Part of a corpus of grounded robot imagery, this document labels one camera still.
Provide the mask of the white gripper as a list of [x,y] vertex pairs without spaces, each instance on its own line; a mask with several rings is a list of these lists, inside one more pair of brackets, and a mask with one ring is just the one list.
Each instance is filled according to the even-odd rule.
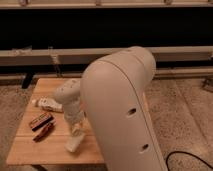
[[69,126],[70,132],[82,127],[84,112],[79,104],[67,104],[64,106],[64,118]]

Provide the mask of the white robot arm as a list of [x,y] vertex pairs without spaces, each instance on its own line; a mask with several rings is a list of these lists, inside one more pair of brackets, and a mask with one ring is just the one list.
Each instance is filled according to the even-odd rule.
[[156,62],[134,46],[92,62],[54,92],[67,119],[86,115],[109,171],[168,171],[144,91]]

